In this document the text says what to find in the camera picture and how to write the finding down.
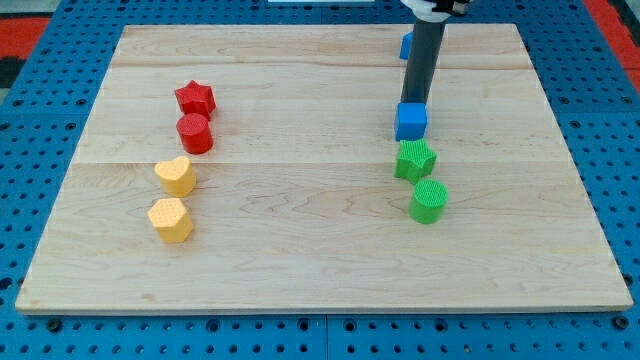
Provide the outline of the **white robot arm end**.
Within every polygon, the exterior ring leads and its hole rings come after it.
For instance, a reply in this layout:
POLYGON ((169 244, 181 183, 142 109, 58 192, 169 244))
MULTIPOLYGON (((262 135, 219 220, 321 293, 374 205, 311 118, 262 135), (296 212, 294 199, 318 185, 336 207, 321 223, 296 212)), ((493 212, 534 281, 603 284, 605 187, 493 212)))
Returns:
POLYGON ((473 0, 401 0, 401 3, 421 21, 442 23, 451 16, 465 16, 473 0))

